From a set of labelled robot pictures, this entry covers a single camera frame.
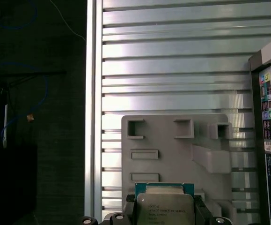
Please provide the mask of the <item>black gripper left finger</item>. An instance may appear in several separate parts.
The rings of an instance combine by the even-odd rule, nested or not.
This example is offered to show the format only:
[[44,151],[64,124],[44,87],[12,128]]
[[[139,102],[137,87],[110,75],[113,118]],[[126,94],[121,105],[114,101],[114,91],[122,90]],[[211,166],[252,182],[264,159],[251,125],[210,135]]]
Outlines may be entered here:
[[123,207],[123,212],[108,214],[102,222],[94,217],[83,216],[82,225],[136,225],[137,224],[137,200],[135,194],[129,194]]

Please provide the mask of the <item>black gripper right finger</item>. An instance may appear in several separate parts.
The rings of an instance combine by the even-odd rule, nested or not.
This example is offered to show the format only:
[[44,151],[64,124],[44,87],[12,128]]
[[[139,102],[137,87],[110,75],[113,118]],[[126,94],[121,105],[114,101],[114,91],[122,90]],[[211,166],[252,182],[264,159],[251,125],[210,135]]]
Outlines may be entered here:
[[213,216],[208,210],[201,196],[194,196],[195,225],[228,225],[226,217]]

